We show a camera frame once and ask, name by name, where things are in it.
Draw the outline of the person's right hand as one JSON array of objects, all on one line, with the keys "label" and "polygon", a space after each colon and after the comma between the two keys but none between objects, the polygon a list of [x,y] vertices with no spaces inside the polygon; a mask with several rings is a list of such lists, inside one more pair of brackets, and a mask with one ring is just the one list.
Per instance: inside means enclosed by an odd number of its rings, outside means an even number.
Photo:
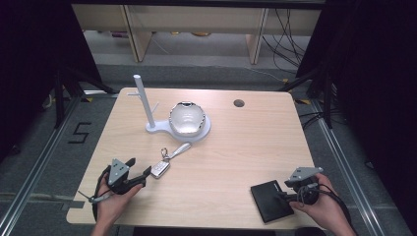
[{"label": "person's right hand", "polygon": [[348,224],[341,207],[326,194],[320,194],[318,200],[310,206],[301,206],[297,202],[289,204],[291,207],[307,213],[318,225],[332,232],[342,229],[345,224]]}]

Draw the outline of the aluminium floor rail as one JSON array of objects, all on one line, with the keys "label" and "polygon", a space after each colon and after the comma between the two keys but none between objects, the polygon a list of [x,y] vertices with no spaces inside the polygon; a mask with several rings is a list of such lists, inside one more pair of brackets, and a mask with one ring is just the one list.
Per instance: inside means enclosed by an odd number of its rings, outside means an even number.
[{"label": "aluminium floor rail", "polygon": [[30,170],[30,173],[26,178],[23,186],[13,198],[13,201],[8,207],[5,215],[1,218],[0,236],[9,236],[13,231],[30,198],[30,194],[32,193],[34,187],[37,185],[42,173],[44,172],[44,169],[49,163],[52,153],[56,150],[56,147],[58,146],[62,135],[67,128],[69,120],[80,102],[80,97],[73,97],[70,99],[60,124],[53,129],[45,147],[38,156],[34,166]]},{"label": "aluminium floor rail", "polygon": [[341,171],[347,188],[352,195],[352,199],[355,202],[355,205],[357,206],[364,220],[364,223],[370,232],[370,235],[386,236],[386,232],[384,231],[381,222],[376,215],[376,212],[373,210],[368,198],[362,190],[353,172],[353,169],[350,166],[348,159],[334,134],[333,129],[328,126],[328,121],[326,121],[324,118],[319,119],[319,124],[331,149],[333,157],[335,158],[335,162]]}]

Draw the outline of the person's left hand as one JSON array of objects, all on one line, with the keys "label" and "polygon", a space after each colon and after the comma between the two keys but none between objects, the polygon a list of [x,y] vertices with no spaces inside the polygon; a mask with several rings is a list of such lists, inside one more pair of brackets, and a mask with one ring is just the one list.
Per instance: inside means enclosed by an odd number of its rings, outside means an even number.
[{"label": "person's left hand", "polygon": [[96,222],[109,222],[114,224],[123,213],[129,201],[141,190],[142,184],[133,187],[124,195],[114,194],[97,204]]}]

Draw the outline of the black wallet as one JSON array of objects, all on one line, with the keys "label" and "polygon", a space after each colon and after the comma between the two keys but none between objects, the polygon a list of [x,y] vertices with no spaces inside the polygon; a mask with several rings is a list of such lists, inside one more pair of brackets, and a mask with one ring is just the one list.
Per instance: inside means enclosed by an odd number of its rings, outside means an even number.
[{"label": "black wallet", "polygon": [[289,216],[294,213],[284,198],[276,180],[268,181],[251,187],[251,193],[264,223]]}]

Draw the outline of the dark curtain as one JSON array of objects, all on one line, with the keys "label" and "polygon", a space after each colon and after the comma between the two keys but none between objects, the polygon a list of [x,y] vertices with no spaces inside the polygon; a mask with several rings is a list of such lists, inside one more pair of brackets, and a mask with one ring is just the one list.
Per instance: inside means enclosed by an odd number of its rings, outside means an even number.
[{"label": "dark curtain", "polygon": [[417,0],[310,0],[321,14],[301,66],[323,66],[404,225],[417,236]]},{"label": "dark curtain", "polygon": [[71,1],[0,0],[0,162],[57,74],[101,80]]}]

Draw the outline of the black metal stand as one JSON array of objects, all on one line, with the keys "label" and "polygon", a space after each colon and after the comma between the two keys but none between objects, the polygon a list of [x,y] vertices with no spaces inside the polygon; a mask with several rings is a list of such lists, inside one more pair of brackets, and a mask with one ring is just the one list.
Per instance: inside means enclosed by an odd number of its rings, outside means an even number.
[{"label": "black metal stand", "polygon": [[105,85],[101,81],[101,77],[96,79],[88,74],[73,69],[67,66],[60,66],[55,74],[55,106],[56,106],[56,123],[55,127],[58,128],[64,121],[65,112],[64,109],[64,90],[68,92],[71,98],[81,98],[86,93],[82,89],[80,82],[87,82],[88,84],[103,90],[108,94],[116,94],[117,90]]},{"label": "black metal stand", "polygon": [[310,98],[317,98],[320,94],[324,96],[324,119],[328,128],[332,128],[330,120],[330,105],[331,105],[331,78],[327,70],[320,67],[313,69],[311,72],[296,78],[292,83],[279,88],[278,91],[290,91],[303,83],[311,80],[310,86],[307,90],[307,95]]}]

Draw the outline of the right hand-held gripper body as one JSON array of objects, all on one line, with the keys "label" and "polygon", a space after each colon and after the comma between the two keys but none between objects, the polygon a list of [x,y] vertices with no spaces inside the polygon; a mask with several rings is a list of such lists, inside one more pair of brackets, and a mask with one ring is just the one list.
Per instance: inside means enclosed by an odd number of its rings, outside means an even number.
[{"label": "right hand-held gripper body", "polygon": [[317,174],[322,167],[297,167],[284,184],[297,194],[297,202],[313,205],[319,198],[319,180]]}]

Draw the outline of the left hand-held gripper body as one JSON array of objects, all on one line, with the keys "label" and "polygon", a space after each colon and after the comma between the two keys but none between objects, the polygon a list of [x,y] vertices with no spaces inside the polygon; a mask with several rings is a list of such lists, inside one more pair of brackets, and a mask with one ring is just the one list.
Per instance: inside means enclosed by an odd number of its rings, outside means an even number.
[{"label": "left hand-held gripper body", "polygon": [[112,160],[106,182],[113,193],[124,195],[133,188],[129,186],[130,180],[128,179],[128,175],[130,168],[117,158]]}]

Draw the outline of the silver scalloped bowl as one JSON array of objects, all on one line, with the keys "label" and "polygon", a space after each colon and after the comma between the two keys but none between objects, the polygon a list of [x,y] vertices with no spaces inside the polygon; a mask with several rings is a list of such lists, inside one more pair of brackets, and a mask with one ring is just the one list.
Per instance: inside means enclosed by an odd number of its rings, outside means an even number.
[{"label": "silver scalloped bowl", "polygon": [[204,128],[206,113],[192,101],[178,102],[169,113],[169,125],[180,137],[194,137]]}]

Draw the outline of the white stand with post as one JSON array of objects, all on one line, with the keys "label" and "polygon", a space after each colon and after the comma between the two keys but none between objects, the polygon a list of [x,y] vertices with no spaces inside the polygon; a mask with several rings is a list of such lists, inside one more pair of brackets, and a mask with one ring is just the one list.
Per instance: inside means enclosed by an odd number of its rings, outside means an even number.
[{"label": "white stand with post", "polygon": [[136,96],[142,103],[144,111],[146,113],[146,117],[148,119],[148,122],[146,123],[146,130],[150,134],[156,134],[156,133],[167,133],[169,134],[174,140],[182,143],[196,143],[201,140],[203,140],[210,132],[211,130],[211,120],[209,115],[206,113],[206,123],[203,128],[203,130],[194,137],[180,137],[179,135],[176,135],[170,125],[169,125],[169,114],[165,120],[155,120],[153,117],[153,112],[157,108],[157,104],[154,108],[150,108],[149,100],[147,97],[147,93],[143,84],[142,77],[138,74],[133,75],[133,80],[136,84],[137,91],[132,93],[132,96]]}]

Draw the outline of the silver car key with strap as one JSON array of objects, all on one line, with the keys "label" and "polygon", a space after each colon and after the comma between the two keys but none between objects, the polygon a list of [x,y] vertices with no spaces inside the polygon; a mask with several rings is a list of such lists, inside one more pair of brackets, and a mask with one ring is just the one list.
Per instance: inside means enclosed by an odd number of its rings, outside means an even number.
[{"label": "silver car key with strap", "polygon": [[161,157],[162,160],[157,163],[152,169],[150,174],[156,178],[159,179],[170,167],[170,160],[174,158],[175,156],[185,152],[192,146],[191,143],[187,142],[179,146],[177,149],[175,149],[172,152],[168,152],[168,149],[164,147],[161,150]]}]

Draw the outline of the beige wooden shelf unit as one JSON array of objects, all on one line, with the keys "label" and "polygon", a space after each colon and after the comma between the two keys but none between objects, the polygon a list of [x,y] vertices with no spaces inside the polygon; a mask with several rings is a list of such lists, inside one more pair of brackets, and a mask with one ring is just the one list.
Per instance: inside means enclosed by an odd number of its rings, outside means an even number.
[{"label": "beige wooden shelf unit", "polygon": [[134,60],[144,60],[154,31],[237,33],[246,36],[250,62],[256,64],[264,34],[309,36],[319,10],[273,8],[168,7],[74,4],[84,30],[124,31]]}]

